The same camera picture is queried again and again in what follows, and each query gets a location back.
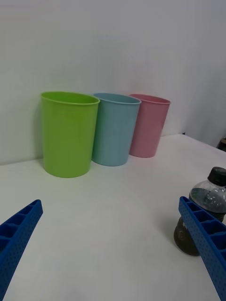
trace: bottle cap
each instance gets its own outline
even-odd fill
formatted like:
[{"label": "bottle cap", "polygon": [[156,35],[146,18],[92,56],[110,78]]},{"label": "bottle cap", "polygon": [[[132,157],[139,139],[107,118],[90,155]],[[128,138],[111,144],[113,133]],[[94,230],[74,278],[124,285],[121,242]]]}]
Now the bottle cap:
[{"label": "bottle cap", "polygon": [[226,186],[226,169],[222,167],[213,167],[208,180],[217,186]]}]

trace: dark object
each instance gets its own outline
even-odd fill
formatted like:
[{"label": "dark object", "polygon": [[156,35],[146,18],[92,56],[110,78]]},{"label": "dark object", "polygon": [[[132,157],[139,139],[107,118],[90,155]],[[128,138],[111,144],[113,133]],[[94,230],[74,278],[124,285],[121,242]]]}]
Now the dark object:
[{"label": "dark object", "polygon": [[[198,183],[192,188],[189,194],[189,199],[222,222],[226,214],[225,186],[226,170],[221,167],[214,167],[212,168],[207,180]],[[179,219],[175,228],[174,240],[183,252],[192,256],[199,255],[199,252],[182,218]]]},{"label": "dark object", "polygon": [[217,186],[226,186],[226,169],[221,167],[212,168],[207,179]]},{"label": "dark object", "polygon": [[185,197],[180,198],[179,212],[221,301],[226,301],[226,226]]},{"label": "dark object", "polygon": [[217,148],[219,150],[226,151],[226,138],[221,139],[221,141],[219,142]]},{"label": "dark object", "polygon": [[178,248],[180,248],[183,252],[188,255],[199,256],[199,251],[197,250],[182,217],[179,218],[178,225],[175,228],[174,240]]},{"label": "dark object", "polygon": [[42,213],[36,200],[0,225],[0,301]]}]

